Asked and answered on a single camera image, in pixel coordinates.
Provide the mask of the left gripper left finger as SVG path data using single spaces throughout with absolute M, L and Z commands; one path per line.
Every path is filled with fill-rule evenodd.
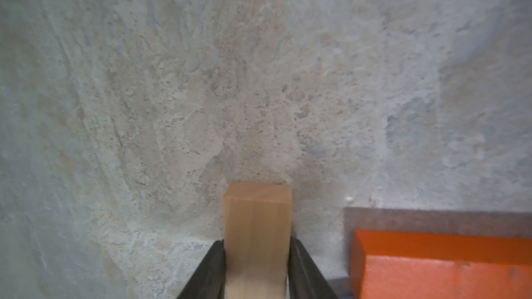
M 223 299 L 226 280 L 224 242 L 215 241 L 177 299 Z

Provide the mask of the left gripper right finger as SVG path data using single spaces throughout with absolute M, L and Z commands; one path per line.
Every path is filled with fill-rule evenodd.
M 299 239 L 290 238 L 288 285 L 291 299 L 338 299 Z

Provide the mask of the orange block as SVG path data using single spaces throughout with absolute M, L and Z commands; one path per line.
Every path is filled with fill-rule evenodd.
M 356 231 L 359 298 L 530 298 L 531 240 Z

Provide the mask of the natural wood block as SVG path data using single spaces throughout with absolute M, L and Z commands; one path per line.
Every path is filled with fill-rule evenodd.
M 288 185 L 236 181 L 223 197 L 226 298 L 285 298 L 292 228 Z

